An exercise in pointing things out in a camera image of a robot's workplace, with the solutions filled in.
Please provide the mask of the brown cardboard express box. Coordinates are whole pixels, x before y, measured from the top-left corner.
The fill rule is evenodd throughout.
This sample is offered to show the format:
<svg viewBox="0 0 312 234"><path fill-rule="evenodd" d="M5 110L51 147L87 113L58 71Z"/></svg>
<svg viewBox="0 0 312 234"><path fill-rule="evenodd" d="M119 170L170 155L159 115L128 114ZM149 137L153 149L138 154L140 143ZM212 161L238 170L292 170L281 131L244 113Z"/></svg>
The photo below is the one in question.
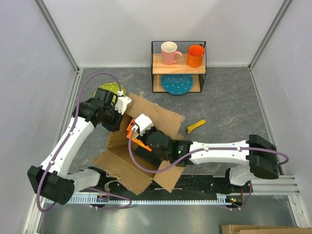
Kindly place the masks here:
<svg viewBox="0 0 312 234"><path fill-rule="evenodd" d="M154 181L168 192L172 192L183 169L174 166L162 173L148 173L148 170L160 170L168 167L169 162L163 161L160 166L155 166L136 153L129 154L127 127L133 118L140 114L148 116L153 125L172 139L183 139L178 133L184 116L167 110L153 102L129 94L133 104L126 110L121 121L120 130L109 134L105 145L105 152L93 160L96 167L104 170L110 176L115 177L119 183L136 195L141 194Z"/></svg>

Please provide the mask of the yellow utility knife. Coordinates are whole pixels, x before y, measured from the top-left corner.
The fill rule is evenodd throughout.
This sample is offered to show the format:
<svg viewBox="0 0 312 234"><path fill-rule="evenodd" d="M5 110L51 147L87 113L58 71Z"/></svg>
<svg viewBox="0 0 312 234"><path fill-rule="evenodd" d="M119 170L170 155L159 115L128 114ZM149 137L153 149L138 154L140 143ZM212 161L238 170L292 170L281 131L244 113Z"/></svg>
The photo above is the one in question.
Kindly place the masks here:
<svg viewBox="0 0 312 234"><path fill-rule="evenodd" d="M202 119L186 128L186 133L190 134L194 129L206 123L206 120Z"/></svg>

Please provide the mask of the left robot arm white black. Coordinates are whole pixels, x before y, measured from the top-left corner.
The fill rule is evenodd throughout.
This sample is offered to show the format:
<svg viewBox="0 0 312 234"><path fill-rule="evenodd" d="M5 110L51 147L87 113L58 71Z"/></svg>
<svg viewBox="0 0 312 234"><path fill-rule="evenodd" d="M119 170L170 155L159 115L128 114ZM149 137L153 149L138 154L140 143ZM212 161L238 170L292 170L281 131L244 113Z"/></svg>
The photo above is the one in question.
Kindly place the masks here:
<svg viewBox="0 0 312 234"><path fill-rule="evenodd" d="M96 95L76 105L73 117L63 136L40 166L31 166L27 172L37 202L44 197L64 205L74 193L92 187L101 192L107 186L106 178L95 169L69 174L70 165L79 148L95 129L102 125L109 132L120 130L120 124L132 99L122 91L113 93L98 88Z"/></svg>

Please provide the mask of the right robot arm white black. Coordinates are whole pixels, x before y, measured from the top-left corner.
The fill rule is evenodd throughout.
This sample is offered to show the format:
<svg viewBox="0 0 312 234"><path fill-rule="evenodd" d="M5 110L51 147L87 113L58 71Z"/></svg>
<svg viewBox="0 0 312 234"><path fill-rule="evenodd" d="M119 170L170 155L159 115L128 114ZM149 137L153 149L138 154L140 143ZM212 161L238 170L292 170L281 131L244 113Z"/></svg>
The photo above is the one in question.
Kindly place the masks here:
<svg viewBox="0 0 312 234"><path fill-rule="evenodd" d="M202 163L234 164L223 179L223 186L229 192L255 177L279 177L276 147L258 135L249 135L248 140L238 142L212 144L173 140L162 131L156 131L147 137L146 144L159 159L180 167Z"/></svg>

